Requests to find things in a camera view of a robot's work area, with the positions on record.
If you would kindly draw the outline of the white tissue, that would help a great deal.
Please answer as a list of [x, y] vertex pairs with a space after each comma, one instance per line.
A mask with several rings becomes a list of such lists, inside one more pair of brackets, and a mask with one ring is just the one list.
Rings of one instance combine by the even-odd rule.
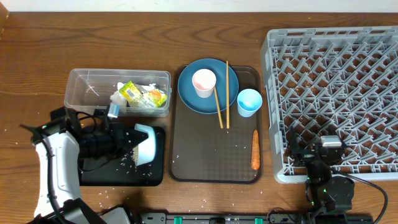
[[150, 85], [139, 85], [136, 84], [136, 88], [142, 93], [147, 93], [150, 92], [152, 90], [155, 90], [155, 85], [153, 85], [152, 83]]
[[122, 82], [117, 83], [117, 90], [110, 96], [110, 100], [114, 104], [126, 107], [127, 99], [119, 92], [123, 86], [124, 86], [124, 83], [122, 83]]

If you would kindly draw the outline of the green yellow snack wrapper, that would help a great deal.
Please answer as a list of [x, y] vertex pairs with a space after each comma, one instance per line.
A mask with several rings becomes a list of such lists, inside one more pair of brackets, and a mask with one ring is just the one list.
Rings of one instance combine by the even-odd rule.
[[167, 99], [165, 91], [156, 87], [155, 90], [142, 94], [137, 88], [136, 83], [129, 81], [120, 89], [120, 93], [127, 99], [130, 107], [135, 108], [160, 108]]

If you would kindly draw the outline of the light blue bowl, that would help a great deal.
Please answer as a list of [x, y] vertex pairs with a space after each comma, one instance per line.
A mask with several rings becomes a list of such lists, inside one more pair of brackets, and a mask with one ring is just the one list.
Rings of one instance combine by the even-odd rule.
[[148, 134], [148, 138], [132, 150], [132, 159], [137, 167], [150, 163], [154, 160], [156, 152], [156, 139], [155, 131], [150, 126], [136, 124], [134, 129]]

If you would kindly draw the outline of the pile of white rice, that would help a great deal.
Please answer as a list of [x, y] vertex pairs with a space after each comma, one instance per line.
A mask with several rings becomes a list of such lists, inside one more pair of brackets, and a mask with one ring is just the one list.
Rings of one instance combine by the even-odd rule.
[[155, 158], [155, 149], [153, 147], [136, 146], [124, 153], [120, 158], [120, 171], [126, 175], [137, 174], [140, 168], [148, 166]]

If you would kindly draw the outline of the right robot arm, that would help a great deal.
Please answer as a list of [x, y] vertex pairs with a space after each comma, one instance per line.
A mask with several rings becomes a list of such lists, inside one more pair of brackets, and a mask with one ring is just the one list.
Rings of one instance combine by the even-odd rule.
[[354, 182], [334, 176], [332, 166], [340, 162], [346, 144], [336, 134], [321, 136], [315, 143], [300, 147], [294, 128], [289, 130], [289, 151], [294, 166], [307, 171], [306, 197], [313, 208], [302, 223], [348, 223], [346, 212], [352, 209]]

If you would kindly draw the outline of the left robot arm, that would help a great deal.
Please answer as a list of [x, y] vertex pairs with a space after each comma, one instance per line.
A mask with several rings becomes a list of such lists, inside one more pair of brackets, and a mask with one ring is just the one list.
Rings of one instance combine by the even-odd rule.
[[104, 114], [105, 129], [86, 132], [81, 121], [90, 117], [61, 107], [51, 112], [50, 122], [23, 127], [32, 133], [40, 161], [40, 195], [32, 223], [133, 223], [123, 205], [99, 214], [82, 200], [79, 175], [84, 170], [79, 163], [103, 156], [111, 161], [135, 147], [154, 151], [155, 131], [142, 124], [125, 128]]

